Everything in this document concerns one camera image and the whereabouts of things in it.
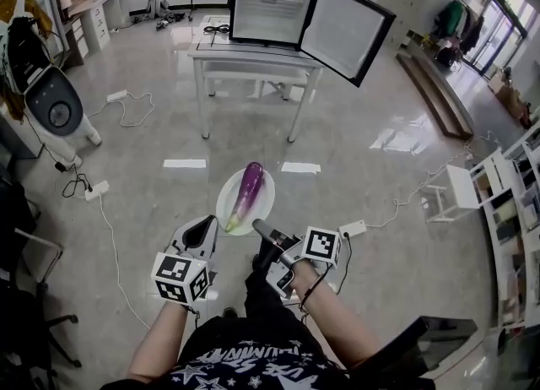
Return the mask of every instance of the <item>person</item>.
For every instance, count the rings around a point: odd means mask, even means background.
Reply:
[[[6,35],[12,18],[21,15],[30,15],[35,19],[41,37],[47,39],[51,36],[52,21],[36,0],[0,0],[0,39]],[[71,165],[77,167],[82,165],[83,161],[77,156],[75,149],[63,138],[46,131],[26,109],[24,96],[14,93],[4,79],[0,79],[0,96],[2,96],[0,103],[3,102],[8,106],[9,115],[14,120],[22,123],[27,117],[40,141],[55,155],[55,160],[67,168]],[[101,136],[92,127],[86,115],[83,115],[83,120],[74,134],[86,136],[94,145],[101,144]]]
[[[101,390],[368,388],[366,381],[362,384],[361,366],[381,347],[377,339],[323,280],[308,295],[305,308],[346,370],[330,361],[267,283],[259,257],[272,247],[263,240],[253,260],[246,280],[246,317],[226,309],[196,329],[179,356],[188,310],[165,303],[137,348],[127,378]],[[303,300],[319,275],[306,260],[293,270],[291,285]]]

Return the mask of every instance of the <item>person in yellow jacket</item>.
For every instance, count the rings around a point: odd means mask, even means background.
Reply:
[[[0,0],[0,21],[2,21],[0,24],[3,26],[9,24],[14,14],[21,12],[21,10],[17,10],[20,6],[22,6],[20,0]],[[42,37],[47,39],[51,35],[52,21],[36,0],[24,0],[24,11],[22,12],[31,14],[35,18]],[[0,103],[3,101],[8,106],[9,115],[14,120],[18,120],[22,123],[25,116],[29,118],[29,122],[31,121],[31,125],[34,127],[41,142],[56,156],[56,159],[67,168],[71,165],[81,166],[83,161],[76,155],[75,149],[63,138],[46,131],[36,119],[25,110],[26,104],[24,103],[24,96],[14,93],[1,79],[0,96],[2,97]],[[101,144],[100,135],[92,127],[86,115],[83,115],[83,120],[75,133],[85,135],[94,145]]]

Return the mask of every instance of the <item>mini refrigerator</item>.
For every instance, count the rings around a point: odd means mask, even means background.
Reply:
[[[359,87],[394,18],[369,0],[230,0],[229,37],[293,46]]]

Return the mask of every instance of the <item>black pants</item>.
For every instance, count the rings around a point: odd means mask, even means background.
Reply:
[[[306,348],[324,356],[322,348],[294,313],[283,305],[281,297],[267,283],[267,268],[259,265],[273,246],[261,243],[259,258],[253,273],[246,279],[246,318],[214,317],[199,327],[187,340],[178,360],[183,364],[211,349],[233,346],[241,340],[288,343],[299,340]]]

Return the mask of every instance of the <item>forearm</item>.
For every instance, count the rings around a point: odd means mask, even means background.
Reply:
[[[135,351],[127,377],[150,382],[172,369],[180,353],[186,320],[186,308],[167,301]]]
[[[291,285],[302,301],[305,292],[319,275],[306,260],[296,263],[293,270]],[[335,355],[348,369],[354,368],[379,350],[380,345],[373,334],[324,280],[308,296],[304,308],[315,320]]]

